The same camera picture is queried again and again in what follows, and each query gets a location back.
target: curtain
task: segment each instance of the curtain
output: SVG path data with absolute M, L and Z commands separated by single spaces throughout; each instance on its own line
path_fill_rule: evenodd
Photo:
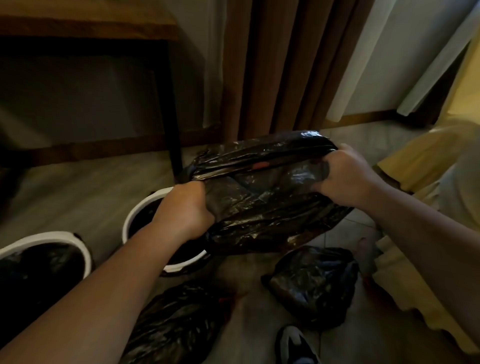
M 228 0 L 224 142 L 320 129 L 374 0 Z

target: floor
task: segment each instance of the floor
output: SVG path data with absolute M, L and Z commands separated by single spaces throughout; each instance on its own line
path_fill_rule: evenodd
M 423 131 L 392 121 L 323 130 L 335 143 L 348 143 L 375 164 Z M 185 148 L 189 163 L 203 147 Z M 121 245 L 121 227 L 130 209 L 151 191 L 169 187 L 173 178 L 167 152 L 144 153 L 29 170 L 0 226 L 0 247 L 26 235 L 64 230 L 80 234 L 101 264 Z M 375 223 L 354 210 L 334 229 L 311 241 L 354 252 L 361 273 L 374 266 L 373 243 L 381 236 Z M 214 280 L 236 293 L 235 309 L 206 364 L 274 363 L 276 332 L 296 320 L 268 293 L 260 276 L 271 273 L 280 254 L 214 258 L 193 275 L 159 278 L 151 296 L 191 278 Z M 412 313 L 399 311 L 376 286 L 359 277 L 346 322 L 318 333 L 306 331 L 322 362 L 334 363 L 468 363 L 440 332 L 429 330 Z

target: hand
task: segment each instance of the hand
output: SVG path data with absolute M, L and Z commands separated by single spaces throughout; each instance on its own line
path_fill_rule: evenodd
M 363 209 L 375 188 L 385 184 L 365 158 L 347 144 L 341 144 L 323 160 L 329 164 L 328 178 L 312 188 L 338 205 Z
M 152 224 L 172 234 L 179 244 L 202 236 L 215 222 L 205 206 L 205 186 L 193 181 L 177 184 L 162 200 Z

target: wooden table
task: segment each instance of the wooden table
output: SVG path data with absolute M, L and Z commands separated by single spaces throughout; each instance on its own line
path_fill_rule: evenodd
M 160 0 L 0 0 L 0 54 L 136 56 L 154 72 L 173 174 L 182 170 L 168 40 Z

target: shoe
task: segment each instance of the shoe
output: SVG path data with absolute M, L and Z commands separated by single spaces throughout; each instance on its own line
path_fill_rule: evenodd
M 320 364 L 315 350 L 295 326 L 285 326 L 276 335 L 277 364 Z

